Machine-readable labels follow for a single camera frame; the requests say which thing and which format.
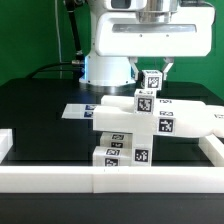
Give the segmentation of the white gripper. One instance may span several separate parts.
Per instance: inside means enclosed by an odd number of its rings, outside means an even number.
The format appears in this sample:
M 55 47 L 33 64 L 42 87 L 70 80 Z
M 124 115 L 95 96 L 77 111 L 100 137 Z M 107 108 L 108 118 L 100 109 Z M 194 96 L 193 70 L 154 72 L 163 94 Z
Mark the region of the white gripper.
M 173 57 L 206 56 L 212 45 L 213 7 L 178 7 L 166 23 L 140 22 L 136 11 L 91 8 L 95 19 L 95 51 L 100 56 L 129 57 L 134 79 L 139 79 L 137 57 L 165 57 L 163 80 Z

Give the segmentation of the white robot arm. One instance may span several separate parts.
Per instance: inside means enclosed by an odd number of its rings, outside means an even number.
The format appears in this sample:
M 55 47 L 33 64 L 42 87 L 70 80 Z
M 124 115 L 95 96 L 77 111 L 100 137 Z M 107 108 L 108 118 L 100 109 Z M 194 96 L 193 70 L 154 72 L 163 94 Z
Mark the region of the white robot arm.
M 90 8 L 91 50 L 82 82 L 120 87 L 138 79 L 139 58 L 203 57 L 212 46 L 216 9 L 206 0 L 84 0 Z

